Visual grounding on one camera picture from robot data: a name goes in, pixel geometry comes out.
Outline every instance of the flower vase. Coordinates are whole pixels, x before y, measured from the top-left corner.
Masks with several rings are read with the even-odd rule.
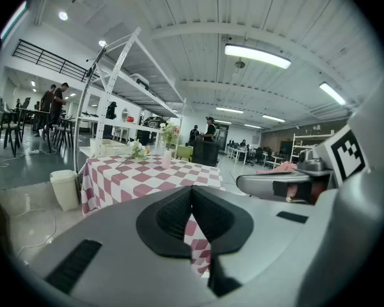
[[[169,150],[168,147],[166,147],[165,153],[162,157],[161,167],[164,169],[168,169],[169,167],[171,167],[171,159],[172,159],[171,151]]]

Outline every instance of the white trash bin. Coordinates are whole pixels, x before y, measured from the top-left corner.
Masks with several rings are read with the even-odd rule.
[[[77,173],[69,169],[53,171],[50,181],[63,211],[78,207]]]

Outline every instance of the pink and white checkered tablecloth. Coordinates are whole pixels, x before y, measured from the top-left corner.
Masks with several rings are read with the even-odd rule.
[[[175,187],[206,185],[225,190],[218,168],[172,159],[171,167],[163,169],[161,159],[160,155],[150,155],[145,161],[129,155],[87,159],[81,189],[83,214]],[[211,245],[193,216],[184,242],[192,249],[193,270],[203,274],[211,259]]]

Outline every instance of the white metal shelving rack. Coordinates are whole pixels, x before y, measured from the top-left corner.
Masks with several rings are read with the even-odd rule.
[[[150,132],[156,132],[157,133],[156,146],[159,143],[159,136],[161,133],[160,129],[153,129],[150,127],[137,125],[134,123],[124,122],[118,119],[110,120],[106,118],[108,104],[113,93],[119,95],[124,100],[132,104],[135,104],[136,106],[141,107],[142,109],[146,109],[154,114],[157,114],[159,116],[179,118],[179,116],[176,113],[174,113],[172,109],[168,107],[160,98],[158,98],[151,92],[147,91],[143,86],[139,85],[137,82],[135,82],[126,73],[122,71],[122,65],[124,63],[125,58],[128,55],[129,50],[134,45],[134,43],[136,43],[138,47],[147,55],[149,60],[154,64],[154,66],[158,69],[158,71],[161,73],[161,75],[165,78],[165,80],[168,82],[168,84],[171,86],[171,88],[175,91],[175,93],[178,95],[178,97],[182,101],[182,97],[179,95],[178,91],[176,90],[172,82],[169,80],[168,76],[163,72],[162,68],[158,65],[156,60],[151,56],[149,51],[144,47],[144,45],[138,39],[138,35],[140,32],[141,32],[141,28],[137,28],[133,33],[127,36],[124,36],[119,40],[103,47],[101,51],[98,53],[97,57],[95,58],[95,61],[93,62],[93,65],[91,66],[91,68],[87,73],[87,76],[88,76],[87,82],[79,101],[79,106],[77,111],[78,117],[76,118],[76,128],[74,131],[74,169],[78,173],[81,172],[78,166],[78,153],[79,153],[78,138],[79,138],[79,124],[81,121],[98,123],[97,133],[95,136],[95,140],[96,140],[95,157],[99,156],[105,125],[112,125],[114,127],[125,127],[128,129],[138,129],[138,130],[147,130]],[[105,70],[101,70],[99,66],[99,62],[102,59],[102,57],[105,56],[106,53],[109,53],[120,47],[123,47],[123,48],[114,65],[112,72],[109,74]],[[93,81],[92,75],[94,72],[98,72],[100,78]],[[81,112],[83,111],[85,96],[88,94],[88,88],[90,87],[90,85],[100,86],[99,83],[96,83],[99,81],[101,82],[101,85],[102,85],[100,88],[104,89],[104,98],[100,99],[100,105],[99,105],[100,115],[98,118],[84,116],[81,114]],[[185,105],[186,105],[186,99],[183,100],[183,108],[182,108],[182,116],[180,118],[180,125],[182,125]]]
[[[293,134],[293,146],[292,146],[292,154],[290,156],[290,162],[292,162],[292,158],[298,158],[299,152],[295,153],[295,149],[313,149],[314,146],[308,146],[308,145],[296,145],[296,139],[304,139],[304,140],[325,140],[332,136],[333,134],[316,134],[315,136],[297,136]]]

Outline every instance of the white flowers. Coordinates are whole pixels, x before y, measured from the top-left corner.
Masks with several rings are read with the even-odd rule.
[[[132,156],[134,158],[144,158],[147,155],[147,149],[137,140],[130,142],[129,146],[132,148]]]

